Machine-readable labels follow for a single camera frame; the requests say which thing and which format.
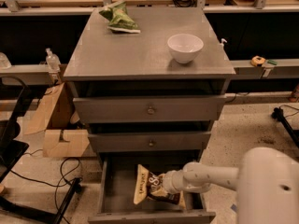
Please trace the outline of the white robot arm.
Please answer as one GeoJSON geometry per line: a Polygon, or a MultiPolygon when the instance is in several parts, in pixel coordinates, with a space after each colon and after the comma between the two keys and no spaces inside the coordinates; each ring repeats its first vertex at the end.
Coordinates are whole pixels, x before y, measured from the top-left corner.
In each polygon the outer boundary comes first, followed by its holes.
{"type": "Polygon", "coordinates": [[[299,224],[299,163],[278,150],[253,148],[237,168],[193,161],[163,177],[171,194],[206,192],[211,184],[236,192],[238,224],[299,224]]]}

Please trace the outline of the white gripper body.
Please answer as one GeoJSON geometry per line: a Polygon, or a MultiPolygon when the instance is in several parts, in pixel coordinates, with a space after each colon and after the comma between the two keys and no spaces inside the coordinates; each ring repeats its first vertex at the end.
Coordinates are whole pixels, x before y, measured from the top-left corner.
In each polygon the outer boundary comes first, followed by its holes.
{"type": "Polygon", "coordinates": [[[183,172],[179,170],[165,173],[163,177],[163,188],[171,194],[177,194],[185,190],[186,181],[183,172]]]}

